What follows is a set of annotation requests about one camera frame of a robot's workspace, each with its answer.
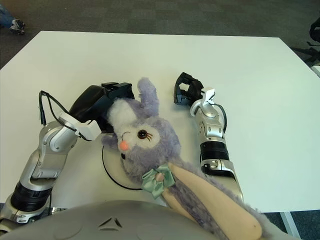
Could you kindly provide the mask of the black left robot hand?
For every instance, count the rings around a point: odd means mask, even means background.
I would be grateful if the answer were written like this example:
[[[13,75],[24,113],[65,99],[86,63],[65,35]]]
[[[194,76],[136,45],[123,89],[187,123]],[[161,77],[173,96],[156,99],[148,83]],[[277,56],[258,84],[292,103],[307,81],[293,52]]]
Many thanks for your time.
[[[116,99],[134,99],[132,84],[107,82],[89,86],[73,103],[69,115],[81,123],[95,120],[103,134],[114,132],[107,113]]]

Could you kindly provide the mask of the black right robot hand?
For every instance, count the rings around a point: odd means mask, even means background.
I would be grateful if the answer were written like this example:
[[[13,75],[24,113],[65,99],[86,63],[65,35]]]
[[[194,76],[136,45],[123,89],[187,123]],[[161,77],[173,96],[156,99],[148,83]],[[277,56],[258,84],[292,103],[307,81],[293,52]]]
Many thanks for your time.
[[[188,89],[181,89],[181,84],[188,85]],[[203,88],[204,86],[198,79],[182,72],[174,85],[173,101],[176,105],[191,107],[195,101],[202,99]]]

